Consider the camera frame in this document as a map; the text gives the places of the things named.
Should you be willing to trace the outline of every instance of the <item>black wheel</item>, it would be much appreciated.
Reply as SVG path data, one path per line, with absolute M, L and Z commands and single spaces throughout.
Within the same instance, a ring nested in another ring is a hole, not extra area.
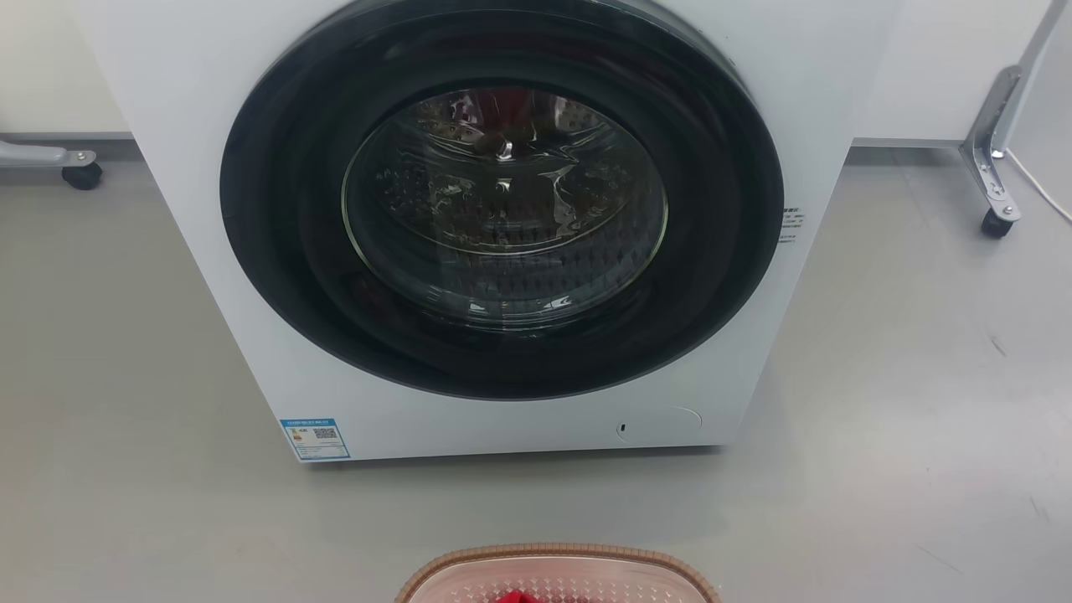
M 1001 238 L 1006 236 L 1009 234 L 1011 229 L 1012 222 L 998 218 L 998 215 L 994 212 L 994 209 L 986 210 L 983 223 L 979 226 L 979 230 L 981 230 L 984 235 L 993 238 Z
M 91 191 L 101 183 L 101 174 L 103 173 L 104 171 L 94 161 L 79 167 L 64 167 L 63 179 L 79 191 Z

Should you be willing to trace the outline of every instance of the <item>washing machine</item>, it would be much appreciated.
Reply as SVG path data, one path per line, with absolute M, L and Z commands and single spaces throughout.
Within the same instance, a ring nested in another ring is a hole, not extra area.
M 322 462 L 730 443 L 897 4 L 74 12 L 281 445 Z

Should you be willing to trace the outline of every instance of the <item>laundry basket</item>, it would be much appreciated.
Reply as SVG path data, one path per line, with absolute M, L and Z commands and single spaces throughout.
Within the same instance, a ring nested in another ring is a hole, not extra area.
M 661 553 L 593 544 L 466 548 L 421 568 L 394 603 L 720 603 L 696 570 Z

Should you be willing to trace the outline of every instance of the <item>gray floor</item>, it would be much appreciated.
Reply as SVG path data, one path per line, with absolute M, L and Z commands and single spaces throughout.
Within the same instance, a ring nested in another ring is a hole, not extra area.
M 1014 146 L 1072 203 L 1054 123 Z M 850 155 L 733 446 L 315 468 L 144 164 L 0 172 L 0 599 L 386 602 L 450 549 L 574 540 L 728 603 L 1069 601 L 1072 226 L 1010 167 L 994 241 L 955 155 Z

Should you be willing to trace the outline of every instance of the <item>white wall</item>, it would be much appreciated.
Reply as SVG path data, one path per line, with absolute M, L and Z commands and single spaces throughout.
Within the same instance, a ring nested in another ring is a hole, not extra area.
M 963 141 L 1049 0 L 907 0 L 857 138 Z
M 0 132 L 128 131 L 63 0 L 0 1 Z M 1048 4 L 907 0 L 857 137 L 963 139 Z
M 0 133 L 128 130 L 63 0 L 0 0 Z

